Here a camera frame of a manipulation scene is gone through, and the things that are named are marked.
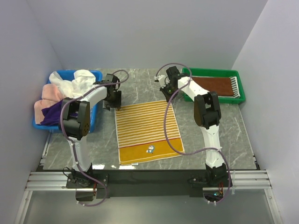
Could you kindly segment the cream yellow striped towel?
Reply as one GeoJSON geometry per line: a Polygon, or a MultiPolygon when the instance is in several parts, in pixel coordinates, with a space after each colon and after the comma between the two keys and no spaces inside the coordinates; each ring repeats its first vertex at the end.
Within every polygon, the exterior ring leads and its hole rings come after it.
{"type": "MultiPolygon", "coordinates": [[[[163,119],[165,100],[123,106],[115,111],[115,124],[120,165],[132,165],[181,156],[168,145],[163,119]]],[[[184,152],[177,120],[170,105],[166,118],[170,143],[184,152]]]]}

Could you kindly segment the brown towel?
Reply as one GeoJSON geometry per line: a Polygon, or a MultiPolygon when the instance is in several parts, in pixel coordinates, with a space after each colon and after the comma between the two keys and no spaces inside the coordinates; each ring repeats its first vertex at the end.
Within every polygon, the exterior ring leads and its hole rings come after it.
{"type": "Polygon", "coordinates": [[[234,95],[231,80],[228,77],[192,77],[192,79],[207,91],[215,91],[219,96],[234,95]]]}

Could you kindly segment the green white striped towel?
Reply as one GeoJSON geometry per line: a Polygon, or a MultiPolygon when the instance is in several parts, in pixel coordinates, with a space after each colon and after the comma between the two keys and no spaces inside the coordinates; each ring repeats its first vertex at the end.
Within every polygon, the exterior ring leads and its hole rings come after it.
{"type": "Polygon", "coordinates": [[[239,91],[239,85],[238,85],[238,79],[237,77],[230,77],[230,81],[231,81],[231,87],[232,87],[232,91],[233,91],[233,98],[239,98],[240,95],[240,91],[239,91]]]}

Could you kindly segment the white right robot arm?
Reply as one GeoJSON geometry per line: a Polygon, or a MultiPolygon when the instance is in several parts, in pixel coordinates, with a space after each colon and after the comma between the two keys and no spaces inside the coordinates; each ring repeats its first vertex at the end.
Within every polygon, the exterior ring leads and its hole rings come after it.
{"type": "Polygon", "coordinates": [[[189,74],[181,73],[177,65],[173,63],[172,67],[166,70],[166,76],[156,73],[155,82],[160,83],[160,91],[165,96],[167,106],[164,113],[163,126],[165,139],[170,148],[180,155],[194,155],[200,152],[206,152],[206,180],[210,186],[218,186],[228,178],[228,162],[221,151],[219,138],[219,124],[221,119],[221,109],[218,95],[214,91],[208,91],[197,84],[192,79],[192,71],[189,74]],[[170,143],[166,130],[166,118],[168,109],[172,100],[182,91],[193,101],[193,116],[195,123],[200,127],[203,134],[205,147],[195,152],[183,153],[175,149],[170,143]]]}

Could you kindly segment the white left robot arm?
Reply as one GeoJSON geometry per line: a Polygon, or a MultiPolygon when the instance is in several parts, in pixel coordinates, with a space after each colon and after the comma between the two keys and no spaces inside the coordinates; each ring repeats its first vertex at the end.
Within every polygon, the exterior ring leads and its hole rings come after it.
{"type": "Polygon", "coordinates": [[[78,183],[84,187],[90,187],[94,182],[93,174],[88,170],[92,168],[92,162],[87,150],[87,134],[91,129],[91,108],[100,101],[103,108],[121,108],[120,79],[115,74],[107,74],[104,80],[95,82],[92,88],[79,99],[65,98],[62,101],[60,115],[60,129],[67,139],[72,159],[72,169],[80,172],[78,183]]]}

